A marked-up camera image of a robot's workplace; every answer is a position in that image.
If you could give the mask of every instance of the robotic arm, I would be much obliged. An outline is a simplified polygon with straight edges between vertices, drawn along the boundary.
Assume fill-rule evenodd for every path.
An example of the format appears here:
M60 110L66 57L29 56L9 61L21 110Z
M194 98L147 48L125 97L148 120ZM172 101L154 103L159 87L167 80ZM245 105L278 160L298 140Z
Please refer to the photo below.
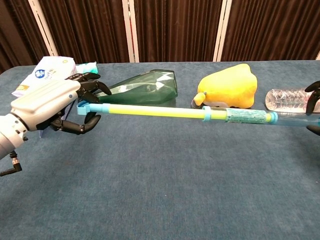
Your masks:
M75 74L67 79L50 81L11 102L10 113L0 116L0 160L9 155L13 168L0 172L0 177L22 170L15 149L28 140L27 132L51 127L54 131L80 135L97 125L101 116L92 112L88 113L82 125L62 120L62 116L66 107L78 98L98 103L99 99L92 91L100 89L111 95L109 88L98 78L100 75L91 72Z
M306 104L306 114L311 115L315 109L315 106L320 99L320 81L316 81L312 83L310 86L308 86L305 91L307 93L311 93L311 96L308 99L308 102ZM317 134L320 136L320 127L316 125L309 125L306 127L308 130L313 132L314 134Z

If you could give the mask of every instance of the dark green translucent plastic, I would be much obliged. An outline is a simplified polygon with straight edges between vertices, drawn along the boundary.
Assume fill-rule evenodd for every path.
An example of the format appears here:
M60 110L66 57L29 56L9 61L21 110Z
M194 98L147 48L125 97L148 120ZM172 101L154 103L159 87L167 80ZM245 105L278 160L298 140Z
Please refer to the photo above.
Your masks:
M101 103L154 105L178 96L175 72L153 69L109 87L112 95L96 93Z

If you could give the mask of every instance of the brown curtain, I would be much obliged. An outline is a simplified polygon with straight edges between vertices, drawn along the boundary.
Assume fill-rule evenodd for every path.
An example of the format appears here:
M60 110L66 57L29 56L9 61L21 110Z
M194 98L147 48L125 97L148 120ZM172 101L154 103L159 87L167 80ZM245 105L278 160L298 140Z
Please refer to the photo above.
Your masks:
M59 55L77 64L129 62L121 0L39 0Z
M314 60L320 0L233 0L222 61Z
M48 54L28 1L0 0L0 73Z
M140 62L212 61L222 0L134 0Z

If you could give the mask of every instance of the clear plastic bottle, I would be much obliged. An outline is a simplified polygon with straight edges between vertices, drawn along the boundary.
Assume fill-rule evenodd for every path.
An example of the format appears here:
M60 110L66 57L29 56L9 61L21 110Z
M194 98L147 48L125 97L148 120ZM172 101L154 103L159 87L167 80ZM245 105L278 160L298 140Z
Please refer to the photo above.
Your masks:
M265 96L268 110L282 113L305 113L312 92L300 89L271 89ZM320 113L320 101L314 107L314 113Z

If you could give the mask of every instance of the plastic tube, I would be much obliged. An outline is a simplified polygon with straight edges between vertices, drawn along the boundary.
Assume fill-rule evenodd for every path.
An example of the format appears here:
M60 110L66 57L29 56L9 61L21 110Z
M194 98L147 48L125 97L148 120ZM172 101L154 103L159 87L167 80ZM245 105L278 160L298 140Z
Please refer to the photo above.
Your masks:
M320 115L307 116L302 113L276 113L273 111L222 108L205 106L202 109L123 105L110 103L87 103L80 102L77 105L77 113L86 115L89 112L140 115L172 118L193 118L208 121L223 121L226 123L244 124L270 124L281 126L306 127L308 125L320 125Z

